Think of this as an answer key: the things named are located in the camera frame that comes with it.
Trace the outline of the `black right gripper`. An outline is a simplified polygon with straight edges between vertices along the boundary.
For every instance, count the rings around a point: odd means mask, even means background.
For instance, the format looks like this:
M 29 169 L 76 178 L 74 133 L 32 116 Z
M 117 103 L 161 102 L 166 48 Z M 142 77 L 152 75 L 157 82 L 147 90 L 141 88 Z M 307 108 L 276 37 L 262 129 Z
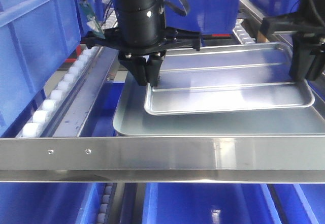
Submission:
M 267 38 L 288 33 L 292 38 L 289 75 L 294 80 L 315 81 L 324 72 L 324 25 L 299 12 L 265 17 L 260 32 Z

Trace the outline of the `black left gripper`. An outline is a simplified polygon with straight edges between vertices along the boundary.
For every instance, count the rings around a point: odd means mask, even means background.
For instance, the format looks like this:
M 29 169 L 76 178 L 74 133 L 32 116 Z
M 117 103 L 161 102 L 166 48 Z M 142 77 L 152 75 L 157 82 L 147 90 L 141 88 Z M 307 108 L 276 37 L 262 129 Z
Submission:
M 162 62 L 165 59 L 166 51 L 181 46 L 190 46 L 196 51 L 200 50 L 201 33 L 198 31 L 188 31 L 174 27 L 166 27 L 158 32 L 158 40 L 145 45 L 128 44 L 122 37 L 120 28 L 109 28 L 104 30 L 103 39 L 97 37 L 89 31 L 82 38 L 87 48 L 95 46 L 109 47 L 122 53 L 137 55 L 127 58 L 125 55 L 119 55 L 119 63 L 124 66 L 134 77 L 138 85 L 157 86 L 159 72 Z M 141 55 L 149 55 L 146 63 Z

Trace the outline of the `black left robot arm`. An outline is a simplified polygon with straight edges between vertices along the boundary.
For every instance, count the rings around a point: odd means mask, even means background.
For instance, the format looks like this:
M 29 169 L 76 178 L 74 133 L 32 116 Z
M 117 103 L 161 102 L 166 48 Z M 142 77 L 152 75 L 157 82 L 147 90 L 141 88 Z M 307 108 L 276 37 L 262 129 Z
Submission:
M 187 16 L 187 0 L 112 0 L 118 26 L 104 30 L 101 38 L 88 32 L 84 43 L 88 48 L 109 47 L 119 51 L 118 60 L 140 86 L 158 85 L 159 72 L 166 51 L 185 45 L 200 50 L 201 34 L 168 27 L 165 7 Z

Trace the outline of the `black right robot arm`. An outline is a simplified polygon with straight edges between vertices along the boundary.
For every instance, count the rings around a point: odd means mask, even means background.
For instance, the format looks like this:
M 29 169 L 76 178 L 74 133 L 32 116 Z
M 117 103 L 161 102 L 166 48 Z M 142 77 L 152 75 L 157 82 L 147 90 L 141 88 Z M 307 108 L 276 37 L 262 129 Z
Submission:
M 300 0 L 296 12 L 265 17 L 259 30 L 267 38 L 291 34 L 289 75 L 294 80 L 314 81 L 324 72 L 324 0 Z

